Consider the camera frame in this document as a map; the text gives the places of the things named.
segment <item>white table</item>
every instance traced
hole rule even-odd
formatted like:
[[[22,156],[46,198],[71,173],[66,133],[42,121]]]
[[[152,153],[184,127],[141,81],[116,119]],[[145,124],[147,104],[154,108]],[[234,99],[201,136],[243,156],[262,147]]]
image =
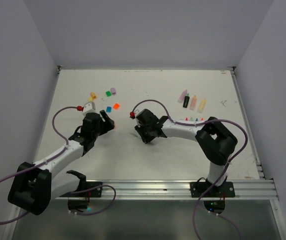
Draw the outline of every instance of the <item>white table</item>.
[[[117,94],[105,92],[115,88]],[[190,102],[197,96],[194,111],[183,108],[177,100],[188,90]],[[136,121],[129,113],[136,103],[145,99],[159,100],[175,119],[204,118],[232,120],[245,128],[237,93],[229,71],[219,70],[62,70],[55,89],[41,144],[40,160],[63,145],[64,141],[52,129],[52,117],[66,106],[83,105],[90,92],[95,92],[97,111],[120,104],[108,113],[116,129],[100,136],[94,148],[74,161],[65,170],[83,173],[94,180],[197,180],[209,172],[209,160],[196,142],[179,138],[156,138],[144,144],[134,129]],[[197,113],[201,100],[206,99],[202,114]],[[155,115],[165,115],[156,103],[144,103],[139,109],[150,109]],[[55,122],[57,129],[70,137],[82,124],[83,115],[69,109]],[[236,127],[225,124],[237,137],[239,149],[244,136]],[[250,144],[232,162],[227,171],[230,180],[259,179],[254,153]]]

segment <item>small block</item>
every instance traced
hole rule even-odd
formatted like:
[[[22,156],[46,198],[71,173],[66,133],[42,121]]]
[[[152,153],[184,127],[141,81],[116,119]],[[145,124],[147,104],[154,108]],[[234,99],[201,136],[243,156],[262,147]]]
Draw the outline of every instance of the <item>small block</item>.
[[[120,104],[118,104],[118,103],[115,103],[113,106],[114,109],[119,109],[119,107],[120,107]]]
[[[97,96],[95,95],[95,93],[94,92],[91,92],[91,97],[92,97],[92,99],[96,99],[97,98]]]
[[[111,88],[111,93],[112,93],[112,95],[117,94],[117,91],[115,90],[115,88],[114,88],[114,87],[112,87],[112,88]]]

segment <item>red connector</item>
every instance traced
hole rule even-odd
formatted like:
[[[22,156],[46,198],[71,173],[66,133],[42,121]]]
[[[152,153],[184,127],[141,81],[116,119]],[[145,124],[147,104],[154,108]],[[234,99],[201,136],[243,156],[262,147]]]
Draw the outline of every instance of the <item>red connector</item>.
[[[131,111],[131,112],[129,113],[129,117],[130,117],[131,119],[135,119],[135,113],[134,113],[133,111]]]
[[[76,107],[76,110],[82,112],[82,111],[83,111],[83,108],[84,108],[84,107],[82,107],[82,106],[77,106],[77,107]]]

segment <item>gray wall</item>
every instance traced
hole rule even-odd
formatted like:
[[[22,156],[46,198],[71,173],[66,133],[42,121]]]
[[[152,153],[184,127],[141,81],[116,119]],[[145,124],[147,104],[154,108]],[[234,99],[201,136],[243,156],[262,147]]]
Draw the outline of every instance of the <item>gray wall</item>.
[[[56,66],[24,2],[0,1],[0,178],[33,160],[55,83]],[[11,183],[0,185],[0,221],[9,216]]]
[[[286,1],[275,0],[237,67],[254,140],[286,219]]]
[[[24,0],[58,65],[236,66],[273,0]]]

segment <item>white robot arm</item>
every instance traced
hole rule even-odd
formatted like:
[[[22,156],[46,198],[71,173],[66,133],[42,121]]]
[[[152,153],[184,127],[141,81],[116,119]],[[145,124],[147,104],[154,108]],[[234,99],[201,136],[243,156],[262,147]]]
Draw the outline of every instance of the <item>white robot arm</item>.
[[[24,162],[18,167],[17,172],[20,172],[41,165],[14,178],[7,198],[10,203],[39,215],[51,200],[68,192],[86,189],[86,176],[79,172],[71,170],[61,177],[56,176],[70,163],[85,155],[93,148],[98,136],[111,131],[115,125],[104,110],[100,114],[95,112],[93,102],[85,104],[82,113],[83,124],[68,138],[67,145],[40,161]]]
[[[229,157],[234,152],[238,143],[237,138],[221,123],[208,123],[203,126],[195,125],[195,122],[183,120],[170,120],[167,116],[158,119],[150,110],[132,112],[132,119],[136,119],[135,130],[144,143],[151,142],[156,137],[183,138],[198,142],[206,157],[210,160],[209,173],[206,181],[213,184],[224,171]],[[221,186],[226,181],[224,174],[215,184]]]

